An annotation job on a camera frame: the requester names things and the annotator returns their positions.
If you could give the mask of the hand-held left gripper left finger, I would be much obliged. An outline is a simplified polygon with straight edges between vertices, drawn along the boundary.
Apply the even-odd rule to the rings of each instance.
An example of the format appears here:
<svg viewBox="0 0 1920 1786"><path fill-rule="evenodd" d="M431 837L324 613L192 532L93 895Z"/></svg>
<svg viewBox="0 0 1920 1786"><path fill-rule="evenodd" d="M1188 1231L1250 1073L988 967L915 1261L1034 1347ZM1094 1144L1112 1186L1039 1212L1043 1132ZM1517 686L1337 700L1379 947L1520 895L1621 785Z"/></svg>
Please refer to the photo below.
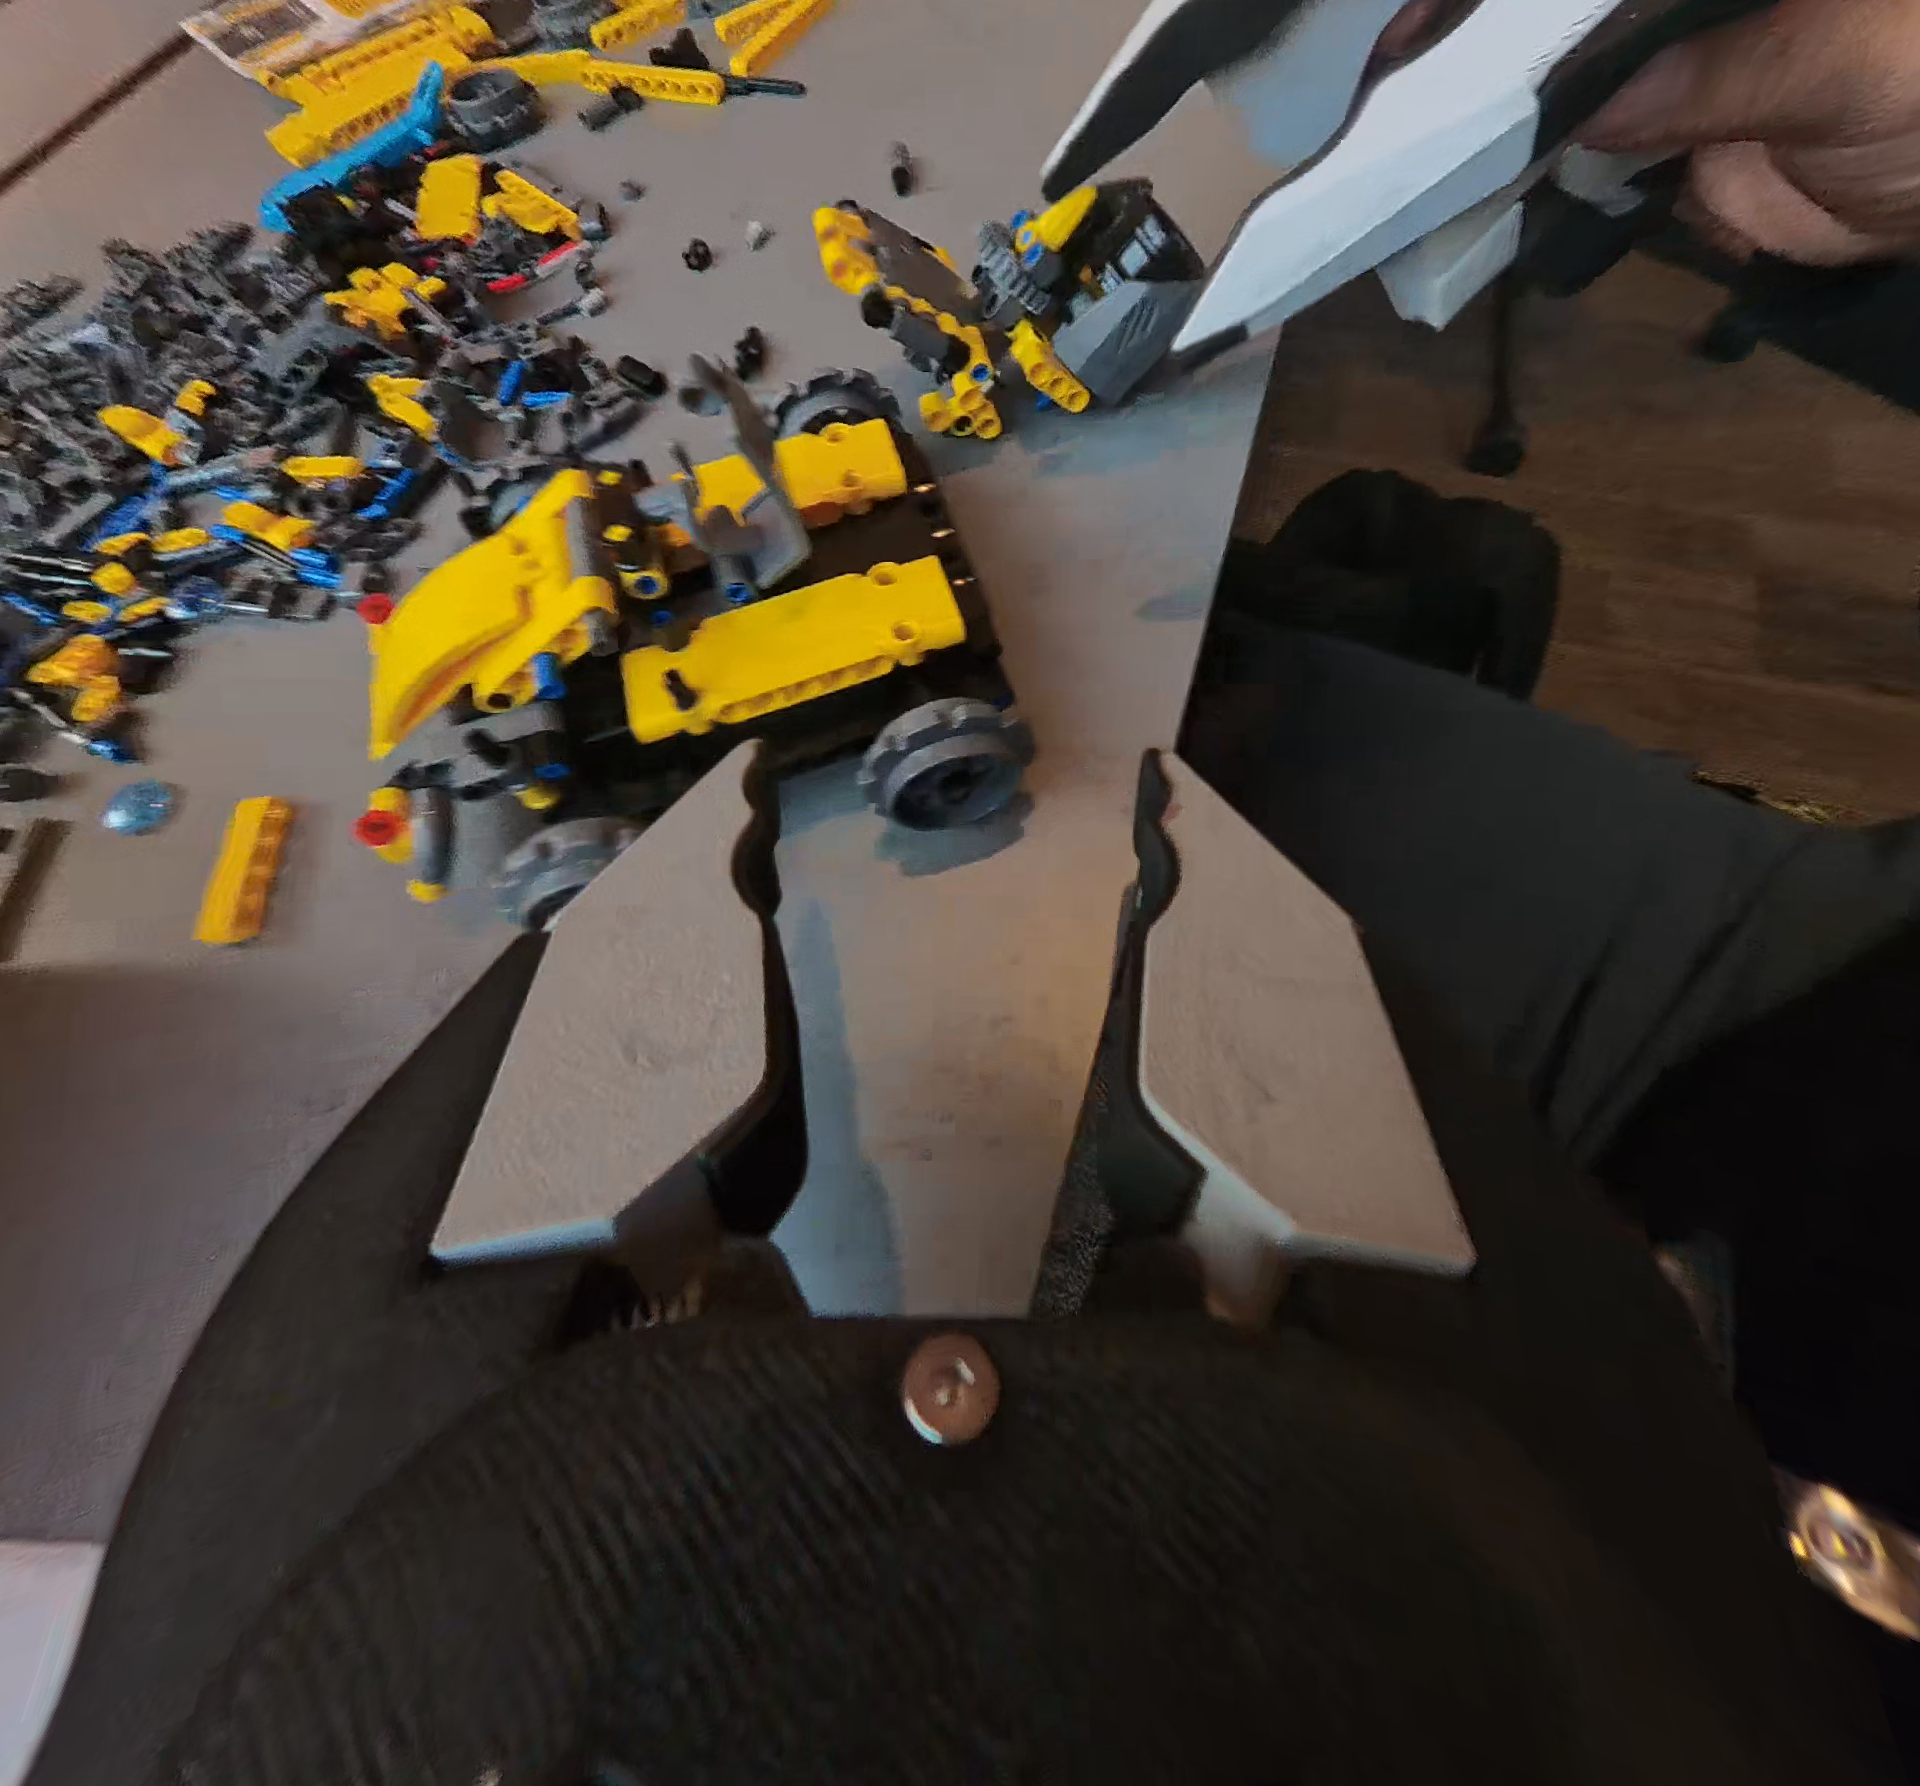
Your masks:
<svg viewBox="0 0 1920 1786"><path fill-rule="evenodd" d="M741 741L556 912L434 1261L780 1227L808 1138L778 834L763 744Z"/></svg>

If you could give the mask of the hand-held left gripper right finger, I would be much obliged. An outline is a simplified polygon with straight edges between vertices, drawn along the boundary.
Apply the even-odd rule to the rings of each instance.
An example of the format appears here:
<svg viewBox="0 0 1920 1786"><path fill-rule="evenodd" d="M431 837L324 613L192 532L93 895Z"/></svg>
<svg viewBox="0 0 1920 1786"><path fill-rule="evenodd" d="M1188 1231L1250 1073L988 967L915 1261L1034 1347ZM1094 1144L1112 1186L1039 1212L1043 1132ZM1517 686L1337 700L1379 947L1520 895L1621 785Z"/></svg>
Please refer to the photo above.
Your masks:
<svg viewBox="0 0 1920 1786"><path fill-rule="evenodd" d="M1475 1269L1356 924L1175 750L1146 750L1089 1079L1098 1198L1211 1319L1305 1266Z"/></svg>

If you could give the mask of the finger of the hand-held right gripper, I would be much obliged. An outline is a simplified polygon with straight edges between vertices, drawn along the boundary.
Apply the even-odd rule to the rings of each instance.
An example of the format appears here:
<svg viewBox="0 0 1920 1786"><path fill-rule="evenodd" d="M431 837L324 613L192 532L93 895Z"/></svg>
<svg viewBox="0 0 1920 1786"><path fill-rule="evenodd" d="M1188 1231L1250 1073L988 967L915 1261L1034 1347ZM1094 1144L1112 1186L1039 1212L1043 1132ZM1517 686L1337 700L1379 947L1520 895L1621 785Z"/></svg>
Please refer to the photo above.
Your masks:
<svg viewBox="0 0 1920 1786"><path fill-rule="evenodd" d="M1242 115L1247 144L1288 174L1339 134L1363 86L1475 0L1147 0L1049 151L1062 199L1137 148L1194 86Z"/></svg>
<svg viewBox="0 0 1920 1786"><path fill-rule="evenodd" d="M1275 180L1234 221L1179 361L1275 334L1359 277L1397 318L1446 326L1511 267L1517 203L1565 144L1549 129L1550 76L1629 0L1468 0L1459 22L1365 76L1388 37L1379 3L1302 0L1208 76Z"/></svg>

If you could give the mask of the yellow grey toy brick assembly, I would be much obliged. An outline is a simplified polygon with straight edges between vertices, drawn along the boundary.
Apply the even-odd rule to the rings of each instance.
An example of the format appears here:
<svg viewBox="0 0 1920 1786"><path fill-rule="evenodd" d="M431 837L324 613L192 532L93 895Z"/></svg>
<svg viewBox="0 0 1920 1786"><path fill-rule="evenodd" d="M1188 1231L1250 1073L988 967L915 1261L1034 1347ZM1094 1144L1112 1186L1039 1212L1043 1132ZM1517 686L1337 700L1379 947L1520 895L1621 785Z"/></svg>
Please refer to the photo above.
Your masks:
<svg viewBox="0 0 1920 1786"><path fill-rule="evenodd" d="M923 428L1001 434L1001 397L1123 405L1169 357L1205 264L1147 180L1082 184L986 221L970 267L856 199L812 215L825 282L925 376Z"/></svg>

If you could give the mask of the yellow black toy brick vehicle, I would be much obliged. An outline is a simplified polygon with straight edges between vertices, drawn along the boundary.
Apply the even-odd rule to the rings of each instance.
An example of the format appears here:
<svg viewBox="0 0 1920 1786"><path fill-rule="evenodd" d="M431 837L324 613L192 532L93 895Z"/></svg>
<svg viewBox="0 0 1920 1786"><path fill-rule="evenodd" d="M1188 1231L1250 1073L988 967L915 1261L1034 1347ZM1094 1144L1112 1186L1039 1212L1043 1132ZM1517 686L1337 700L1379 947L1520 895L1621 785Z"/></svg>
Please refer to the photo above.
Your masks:
<svg viewBox="0 0 1920 1786"><path fill-rule="evenodd" d="M370 625L354 841L441 901L473 872L541 931L734 747L791 777L853 761L889 825L1007 812L1033 732L991 609L896 400L865 370L760 402L689 361L734 451L574 463Z"/></svg>

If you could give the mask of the grey desk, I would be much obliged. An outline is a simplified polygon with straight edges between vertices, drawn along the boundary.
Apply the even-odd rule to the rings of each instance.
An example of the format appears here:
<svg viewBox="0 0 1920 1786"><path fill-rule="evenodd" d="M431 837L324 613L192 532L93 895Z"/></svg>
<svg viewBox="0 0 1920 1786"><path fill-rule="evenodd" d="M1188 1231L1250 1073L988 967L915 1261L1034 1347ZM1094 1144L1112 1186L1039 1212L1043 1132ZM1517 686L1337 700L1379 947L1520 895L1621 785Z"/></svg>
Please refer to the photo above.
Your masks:
<svg viewBox="0 0 1920 1786"><path fill-rule="evenodd" d="M1143 0L840 0L785 64L802 102L647 109L534 144L554 176L618 199L618 350L682 370L764 331L778 376L896 361L820 276L808 215L885 197L905 141L925 189L901 221L956 253L1033 203L1039 168ZM1198 383L934 448L1020 712L1039 735L1012 829L909 841L846 767L780 790L780 940L798 995L808 1175L778 1247L818 1317L1020 1317L1088 1086L1140 753L1179 724L1271 350ZM235 1290L290 1195L396 1073L395 1148L460 1144L477 1056L528 973L469 895L403 899L350 841L369 644L321 624L221 624L189 644L145 722L145 764L67 758L52 850L2 961L2 1540L84 1540L122 1570L129 1511L180 1489L138 1459L209 1319L266 1327ZM132 780L180 790L148 837L102 829ZM235 803L293 799L264 931L193 943ZM61 1782L138 1782L180 1720L157 1651L103 1649L87 1607L39 1757Z"/></svg>

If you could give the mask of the person's right hand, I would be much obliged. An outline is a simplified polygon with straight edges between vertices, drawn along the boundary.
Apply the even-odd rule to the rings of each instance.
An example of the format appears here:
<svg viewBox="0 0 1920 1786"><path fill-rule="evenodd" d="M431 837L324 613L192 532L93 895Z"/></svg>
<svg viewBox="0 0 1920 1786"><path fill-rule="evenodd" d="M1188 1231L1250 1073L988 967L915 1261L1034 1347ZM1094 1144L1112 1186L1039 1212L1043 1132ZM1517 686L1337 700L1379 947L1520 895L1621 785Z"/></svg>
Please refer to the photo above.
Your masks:
<svg viewBox="0 0 1920 1786"><path fill-rule="evenodd" d="M1574 141L1688 157L1678 218L1716 253L1917 255L1917 0L1780 0L1643 67Z"/></svg>

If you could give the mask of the black swivel chair base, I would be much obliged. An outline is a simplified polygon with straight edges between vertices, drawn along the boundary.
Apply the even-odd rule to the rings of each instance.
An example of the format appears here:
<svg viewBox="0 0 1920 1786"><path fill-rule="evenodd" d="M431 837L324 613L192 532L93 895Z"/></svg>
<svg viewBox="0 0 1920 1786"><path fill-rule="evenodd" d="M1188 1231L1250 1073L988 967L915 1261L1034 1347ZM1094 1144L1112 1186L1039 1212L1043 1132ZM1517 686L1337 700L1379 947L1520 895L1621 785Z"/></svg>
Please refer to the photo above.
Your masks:
<svg viewBox="0 0 1920 1786"><path fill-rule="evenodd" d="M1690 353L1736 366L1759 345L1778 348L1887 405L1917 413L1917 264L1868 261L1810 267L1753 255L1716 276L1722 305ZM1517 312L1529 277L1505 271L1491 306L1485 413L1462 454L1481 477L1511 477L1524 454L1514 397Z"/></svg>

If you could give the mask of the yellow toy beam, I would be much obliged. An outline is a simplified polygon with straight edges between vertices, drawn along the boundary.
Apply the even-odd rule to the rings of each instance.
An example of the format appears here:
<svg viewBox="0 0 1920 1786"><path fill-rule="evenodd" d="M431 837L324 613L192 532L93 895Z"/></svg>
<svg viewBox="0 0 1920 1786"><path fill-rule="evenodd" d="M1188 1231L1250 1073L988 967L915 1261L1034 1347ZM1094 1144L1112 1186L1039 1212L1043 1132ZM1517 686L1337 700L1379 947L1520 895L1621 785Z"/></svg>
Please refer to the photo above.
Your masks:
<svg viewBox="0 0 1920 1786"><path fill-rule="evenodd" d="M231 947L264 931L295 814L295 803L274 795L235 803L205 874L193 943Z"/></svg>

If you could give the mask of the pile of loose toy bricks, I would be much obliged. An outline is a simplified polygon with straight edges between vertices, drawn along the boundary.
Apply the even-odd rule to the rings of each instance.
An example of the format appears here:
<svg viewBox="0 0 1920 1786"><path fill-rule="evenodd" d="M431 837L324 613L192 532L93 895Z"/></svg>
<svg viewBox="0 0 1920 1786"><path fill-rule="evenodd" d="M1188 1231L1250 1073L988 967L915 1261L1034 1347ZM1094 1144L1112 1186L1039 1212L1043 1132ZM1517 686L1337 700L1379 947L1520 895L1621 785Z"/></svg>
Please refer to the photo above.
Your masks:
<svg viewBox="0 0 1920 1786"><path fill-rule="evenodd" d="M443 480L464 524L619 440L666 376L602 357L599 203L515 157L551 93L802 96L773 64L836 0L483 0L261 86L284 174L251 221L99 247L2 290L2 799L47 738L138 758L189 631L383 609Z"/></svg>

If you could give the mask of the white board base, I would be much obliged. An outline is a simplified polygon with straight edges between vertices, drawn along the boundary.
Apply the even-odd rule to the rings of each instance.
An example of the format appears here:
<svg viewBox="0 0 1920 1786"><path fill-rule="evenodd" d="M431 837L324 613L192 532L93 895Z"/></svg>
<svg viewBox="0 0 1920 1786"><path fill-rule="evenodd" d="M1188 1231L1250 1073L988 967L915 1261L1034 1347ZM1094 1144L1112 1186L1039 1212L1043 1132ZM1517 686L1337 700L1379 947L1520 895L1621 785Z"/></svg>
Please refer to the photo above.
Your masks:
<svg viewBox="0 0 1920 1786"><path fill-rule="evenodd" d="M103 1544L2 1540L2 1782L21 1782L61 1699Z"/></svg>

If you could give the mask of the yellow printed leaflet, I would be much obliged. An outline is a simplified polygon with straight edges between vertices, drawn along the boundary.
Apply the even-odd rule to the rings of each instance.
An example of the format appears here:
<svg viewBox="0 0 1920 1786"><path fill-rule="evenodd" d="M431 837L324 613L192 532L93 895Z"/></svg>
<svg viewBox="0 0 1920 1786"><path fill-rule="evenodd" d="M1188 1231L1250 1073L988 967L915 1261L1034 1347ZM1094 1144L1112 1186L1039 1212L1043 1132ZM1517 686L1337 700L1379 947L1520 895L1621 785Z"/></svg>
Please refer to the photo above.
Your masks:
<svg viewBox="0 0 1920 1786"><path fill-rule="evenodd" d="M483 0L213 0L180 32L261 86L448 5Z"/></svg>

